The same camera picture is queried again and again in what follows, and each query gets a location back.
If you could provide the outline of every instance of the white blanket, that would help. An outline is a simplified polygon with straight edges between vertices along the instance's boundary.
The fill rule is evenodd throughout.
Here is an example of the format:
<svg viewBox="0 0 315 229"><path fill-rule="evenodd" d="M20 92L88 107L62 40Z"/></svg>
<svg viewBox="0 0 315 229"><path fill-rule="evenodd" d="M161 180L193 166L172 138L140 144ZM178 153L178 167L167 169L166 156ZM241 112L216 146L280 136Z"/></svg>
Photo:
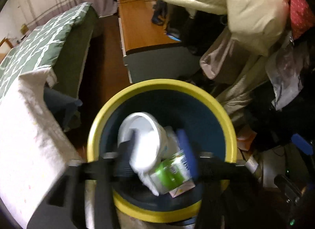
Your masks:
<svg viewBox="0 0 315 229"><path fill-rule="evenodd" d="M43 100L52 75L20 75L0 104L0 198L23 228L66 163L80 159Z"/></svg>

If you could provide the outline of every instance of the blue cloth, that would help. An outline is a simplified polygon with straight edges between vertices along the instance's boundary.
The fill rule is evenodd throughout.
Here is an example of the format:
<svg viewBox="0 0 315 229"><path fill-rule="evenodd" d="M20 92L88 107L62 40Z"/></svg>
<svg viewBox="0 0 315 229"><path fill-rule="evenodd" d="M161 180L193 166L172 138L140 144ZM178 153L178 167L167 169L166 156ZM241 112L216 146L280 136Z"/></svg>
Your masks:
<svg viewBox="0 0 315 229"><path fill-rule="evenodd" d="M63 130L70 127L71 119L82 105L80 99L69 97L47 87L44 88L44 101Z"/></svg>

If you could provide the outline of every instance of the trash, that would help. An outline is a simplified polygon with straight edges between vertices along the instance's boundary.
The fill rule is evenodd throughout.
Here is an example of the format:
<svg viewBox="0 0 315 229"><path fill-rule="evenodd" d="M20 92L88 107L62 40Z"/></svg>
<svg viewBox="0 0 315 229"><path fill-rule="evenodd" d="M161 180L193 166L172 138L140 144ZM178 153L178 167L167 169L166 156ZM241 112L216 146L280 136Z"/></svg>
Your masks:
<svg viewBox="0 0 315 229"><path fill-rule="evenodd" d="M133 113L122 122L118 132L118 145L128 141L133 130L137 131L130 166L139 176L141 182L158 196L159 191L152 182L149 172L162 159L171 158L179 151L176 134L172 127L165 129L156 119L145 112Z"/></svg>
<svg viewBox="0 0 315 229"><path fill-rule="evenodd" d="M176 153L171 159L162 161L149 175L161 194L178 188L192 178L183 151Z"/></svg>
<svg viewBox="0 0 315 229"><path fill-rule="evenodd" d="M181 186L170 191L170 195L172 196L172 198L175 198L175 197L179 196L180 194L182 194L182 193L184 193L184 192L186 192L186 191L188 191L194 187L195 187L194 181L192 181L190 179L187 182L183 183Z"/></svg>

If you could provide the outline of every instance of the yellow rim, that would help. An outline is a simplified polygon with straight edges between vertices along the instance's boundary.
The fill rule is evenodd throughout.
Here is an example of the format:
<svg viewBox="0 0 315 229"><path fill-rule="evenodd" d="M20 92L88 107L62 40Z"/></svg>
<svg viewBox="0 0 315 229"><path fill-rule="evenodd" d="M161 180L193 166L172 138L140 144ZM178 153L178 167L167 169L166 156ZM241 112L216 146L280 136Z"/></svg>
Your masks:
<svg viewBox="0 0 315 229"><path fill-rule="evenodd" d="M88 162L95 161L99 157L99 145L100 139L103 132L103 128L119 105L125 102L127 99L149 90L155 89L170 89L186 93L200 102L205 104L218 119L225 138L226 153L225 161L236 162L236 136L232 122L223 109L223 107L207 92L204 90L182 81L171 80L171 79L156 79L149 80L140 83L133 84L126 89L123 89L115 96L113 96L98 112L94 122L92 124L88 145L87 145L87 158ZM221 185L223 189L226 189L229 182L224 180ZM195 216L200 208L201 201L181 210L175 211L150 211L139 208L125 199L123 199L117 192L114 191L114 202L116 207L126 213L127 215L148 222L154 223L170 223L180 220L185 220Z"/></svg>

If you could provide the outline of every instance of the bed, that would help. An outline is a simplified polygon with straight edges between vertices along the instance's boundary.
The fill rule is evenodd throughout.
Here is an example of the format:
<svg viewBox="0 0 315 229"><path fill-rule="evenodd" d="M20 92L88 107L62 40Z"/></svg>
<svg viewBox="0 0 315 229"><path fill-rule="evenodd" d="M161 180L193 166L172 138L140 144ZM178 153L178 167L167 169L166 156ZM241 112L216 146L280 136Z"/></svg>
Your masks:
<svg viewBox="0 0 315 229"><path fill-rule="evenodd" d="M25 229L66 164L81 159L44 89L77 98L97 18L82 3L34 29L0 64L0 223Z"/></svg>
<svg viewBox="0 0 315 229"><path fill-rule="evenodd" d="M77 98L97 13L82 3L35 28L0 64L0 102L19 75L52 67L50 87Z"/></svg>

